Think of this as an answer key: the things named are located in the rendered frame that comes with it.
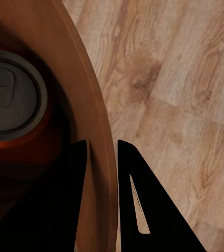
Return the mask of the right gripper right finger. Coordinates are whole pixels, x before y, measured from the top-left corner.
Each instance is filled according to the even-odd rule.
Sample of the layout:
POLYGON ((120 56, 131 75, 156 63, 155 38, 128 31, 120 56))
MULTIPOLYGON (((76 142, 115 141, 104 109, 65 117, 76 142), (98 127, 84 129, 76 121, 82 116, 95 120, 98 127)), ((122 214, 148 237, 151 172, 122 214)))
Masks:
POLYGON ((118 140, 121 252, 206 252, 155 174, 131 143, 118 140), (133 179, 150 234, 138 231, 133 179))

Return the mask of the can of soda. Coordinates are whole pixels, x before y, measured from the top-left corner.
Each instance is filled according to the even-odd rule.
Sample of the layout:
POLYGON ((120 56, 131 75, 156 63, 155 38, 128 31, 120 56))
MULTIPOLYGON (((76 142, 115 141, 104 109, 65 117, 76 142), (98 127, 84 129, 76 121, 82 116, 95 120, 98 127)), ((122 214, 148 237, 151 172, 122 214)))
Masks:
POLYGON ((0 46, 0 149, 35 139, 54 107, 54 87, 44 68, 22 51, 0 46))
POLYGON ((0 162, 52 164, 66 148, 67 119, 57 113, 33 140, 16 147, 0 149, 0 162))

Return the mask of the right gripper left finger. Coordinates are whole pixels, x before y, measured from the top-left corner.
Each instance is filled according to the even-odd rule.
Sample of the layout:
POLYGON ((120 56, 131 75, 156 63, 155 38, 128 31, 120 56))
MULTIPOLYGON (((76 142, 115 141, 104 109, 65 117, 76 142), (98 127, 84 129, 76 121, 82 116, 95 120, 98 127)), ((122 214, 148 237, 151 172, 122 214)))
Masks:
POLYGON ((69 145, 0 220, 0 252, 74 252, 86 140, 69 145))

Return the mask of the trash can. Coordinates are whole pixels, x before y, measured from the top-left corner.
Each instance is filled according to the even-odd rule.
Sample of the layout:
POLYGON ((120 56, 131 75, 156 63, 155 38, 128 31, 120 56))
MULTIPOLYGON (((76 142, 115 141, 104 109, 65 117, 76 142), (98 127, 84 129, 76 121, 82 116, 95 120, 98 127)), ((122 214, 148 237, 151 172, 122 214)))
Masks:
MULTIPOLYGON (((119 183, 108 112, 63 1, 0 0, 0 46, 24 52, 47 72, 54 87, 54 112, 67 119, 66 148, 86 140, 78 252, 115 252, 119 183)), ((0 162, 0 220, 50 165, 0 162)))

